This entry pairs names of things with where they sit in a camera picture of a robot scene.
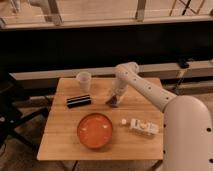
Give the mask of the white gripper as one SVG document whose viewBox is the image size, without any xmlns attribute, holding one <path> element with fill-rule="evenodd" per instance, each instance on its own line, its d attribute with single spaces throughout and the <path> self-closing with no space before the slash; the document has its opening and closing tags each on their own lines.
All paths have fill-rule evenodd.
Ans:
<svg viewBox="0 0 213 171">
<path fill-rule="evenodd" d="M 114 102 L 119 102 L 121 97 L 127 90 L 127 83 L 122 81 L 119 78 L 116 78 L 113 81 L 112 89 L 111 89 L 111 97 Z"/>
</svg>

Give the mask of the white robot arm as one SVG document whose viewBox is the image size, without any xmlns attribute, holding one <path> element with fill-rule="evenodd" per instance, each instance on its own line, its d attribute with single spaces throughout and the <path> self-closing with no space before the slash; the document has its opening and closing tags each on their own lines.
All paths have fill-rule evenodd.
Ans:
<svg viewBox="0 0 213 171">
<path fill-rule="evenodd" d="M 163 171 L 213 171 L 213 116 L 199 99 L 140 77 L 136 62 L 117 65 L 113 95 L 132 86 L 164 114 Z"/>
</svg>

